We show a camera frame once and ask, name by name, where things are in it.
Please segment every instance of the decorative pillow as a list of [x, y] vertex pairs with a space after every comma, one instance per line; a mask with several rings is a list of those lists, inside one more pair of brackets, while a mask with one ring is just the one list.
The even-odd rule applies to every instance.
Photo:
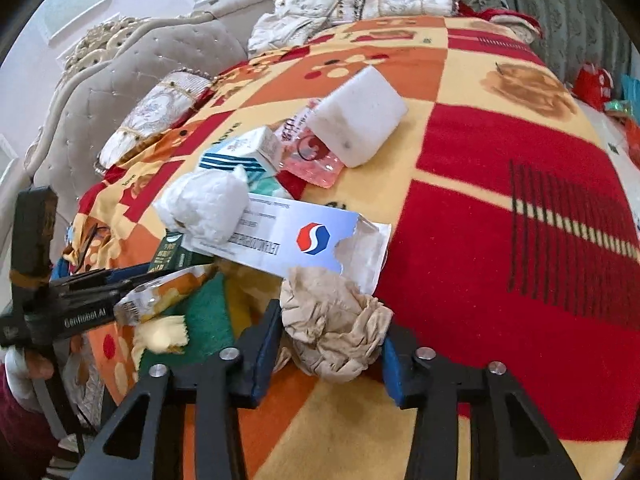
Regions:
[[[332, 0], [332, 10], [329, 14], [330, 25], [351, 23], [358, 19], [356, 0]], [[326, 0], [274, 0], [276, 14], [281, 7], [288, 9], [287, 14], [306, 16], [308, 18], [322, 18], [326, 10]]]
[[314, 34], [327, 27], [327, 17], [263, 14], [255, 24], [247, 43], [249, 58], [259, 56], [267, 50], [304, 45]]
[[455, 16], [459, 0], [364, 0], [360, 19], [383, 16]]
[[209, 95], [212, 81], [203, 75], [182, 69], [162, 79], [100, 150], [94, 164], [97, 173], [104, 176], [111, 166], [129, 160], [159, 140], [167, 129], [187, 120]]

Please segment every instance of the snack wrapper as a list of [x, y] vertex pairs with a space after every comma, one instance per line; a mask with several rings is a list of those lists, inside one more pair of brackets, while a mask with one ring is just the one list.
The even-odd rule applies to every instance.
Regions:
[[622, 119], [633, 118], [634, 107], [631, 101], [613, 100], [604, 103], [604, 113], [608, 116]]
[[213, 264], [188, 267], [137, 286], [116, 305], [117, 322], [135, 326], [152, 319], [202, 286], [215, 268]]
[[320, 99], [310, 99], [305, 108], [287, 119], [275, 133], [284, 146], [280, 168], [310, 184], [329, 188], [337, 180], [344, 164], [305, 126], [311, 110], [319, 103]]

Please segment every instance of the white crumpled paper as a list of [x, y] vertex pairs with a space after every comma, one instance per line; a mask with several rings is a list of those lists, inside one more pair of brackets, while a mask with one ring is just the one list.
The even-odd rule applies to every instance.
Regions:
[[280, 291], [293, 358], [309, 375], [344, 383], [380, 354], [393, 312], [357, 285], [321, 267], [294, 267]]
[[223, 244], [234, 233], [249, 205], [246, 173], [199, 170], [178, 177], [154, 202], [169, 231], [188, 233], [211, 244]]

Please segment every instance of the green box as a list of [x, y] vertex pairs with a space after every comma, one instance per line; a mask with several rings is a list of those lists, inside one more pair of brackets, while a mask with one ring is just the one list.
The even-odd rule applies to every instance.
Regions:
[[156, 254], [149, 263], [148, 272], [154, 270], [180, 270], [185, 267], [210, 264], [214, 256], [195, 253], [182, 247], [183, 233], [167, 233], [160, 241]]

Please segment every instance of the white cardboard box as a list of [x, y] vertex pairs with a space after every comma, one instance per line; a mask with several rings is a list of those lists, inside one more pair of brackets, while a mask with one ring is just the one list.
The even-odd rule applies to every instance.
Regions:
[[291, 267], [324, 267], [373, 294], [390, 236], [390, 224], [353, 211], [249, 193], [228, 242], [213, 245], [185, 235], [182, 246], [283, 278]]
[[273, 176], [280, 171], [282, 152], [281, 140], [268, 127], [261, 126], [221, 146], [212, 146], [202, 154], [198, 165], [230, 171], [229, 168], [239, 164], [247, 172], [262, 168], [267, 175]]

